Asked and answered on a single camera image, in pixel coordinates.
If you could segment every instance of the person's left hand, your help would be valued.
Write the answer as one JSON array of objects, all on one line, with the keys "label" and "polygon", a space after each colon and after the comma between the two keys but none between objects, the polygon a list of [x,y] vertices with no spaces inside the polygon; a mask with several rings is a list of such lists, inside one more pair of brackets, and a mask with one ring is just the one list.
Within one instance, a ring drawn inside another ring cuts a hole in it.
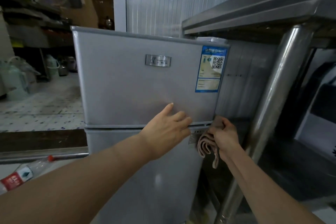
[{"label": "person's left hand", "polygon": [[173,106],[173,103],[168,104],[139,133],[149,146],[151,159],[160,158],[191,134],[188,126],[192,119],[185,112],[168,116]]}]

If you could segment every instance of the refrigerator door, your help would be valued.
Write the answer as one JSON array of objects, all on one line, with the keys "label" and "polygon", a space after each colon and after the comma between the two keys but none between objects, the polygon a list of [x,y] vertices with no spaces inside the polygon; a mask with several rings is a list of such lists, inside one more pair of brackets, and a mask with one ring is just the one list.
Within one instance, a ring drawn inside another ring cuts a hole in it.
[{"label": "refrigerator door", "polygon": [[[106,203],[99,224],[181,224],[188,219],[203,159],[196,138],[206,126],[137,171]],[[90,154],[113,146],[140,130],[86,130]]]},{"label": "refrigerator door", "polygon": [[[193,124],[212,121],[228,46],[84,27],[72,30],[86,127],[139,128],[171,102],[173,111],[185,111]],[[215,59],[202,54],[209,49],[223,55],[216,75],[211,68]],[[204,65],[210,72],[201,74]]]}]

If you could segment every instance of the energy label sticker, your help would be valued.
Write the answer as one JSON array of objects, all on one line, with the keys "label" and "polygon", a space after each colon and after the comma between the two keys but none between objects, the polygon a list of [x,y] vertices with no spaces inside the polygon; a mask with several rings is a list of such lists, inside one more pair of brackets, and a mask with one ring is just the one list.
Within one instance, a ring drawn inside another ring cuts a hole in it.
[{"label": "energy label sticker", "polygon": [[203,46],[195,92],[218,92],[227,49]]}]

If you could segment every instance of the red label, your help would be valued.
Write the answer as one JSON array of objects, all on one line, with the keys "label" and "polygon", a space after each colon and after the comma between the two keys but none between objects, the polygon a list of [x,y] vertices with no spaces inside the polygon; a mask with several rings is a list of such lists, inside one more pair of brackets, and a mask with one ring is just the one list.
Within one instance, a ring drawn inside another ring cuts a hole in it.
[{"label": "red label", "polygon": [[15,189],[23,184],[23,180],[17,172],[8,175],[6,178],[0,180],[0,182],[6,187],[7,191]]}]

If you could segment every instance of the cloth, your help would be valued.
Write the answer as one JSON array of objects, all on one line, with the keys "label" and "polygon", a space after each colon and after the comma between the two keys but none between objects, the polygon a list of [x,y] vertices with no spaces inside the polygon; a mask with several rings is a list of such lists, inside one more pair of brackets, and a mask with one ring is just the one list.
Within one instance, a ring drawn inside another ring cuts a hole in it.
[{"label": "cloth", "polygon": [[[210,127],[224,129],[224,124],[221,117],[216,116]],[[211,152],[213,152],[213,154],[215,155],[215,160],[212,162],[212,167],[215,169],[217,168],[219,162],[218,146],[215,142],[213,135],[208,133],[208,130],[205,131],[199,138],[197,143],[197,150],[202,158],[205,158],[206,154],[211,154]]]}]

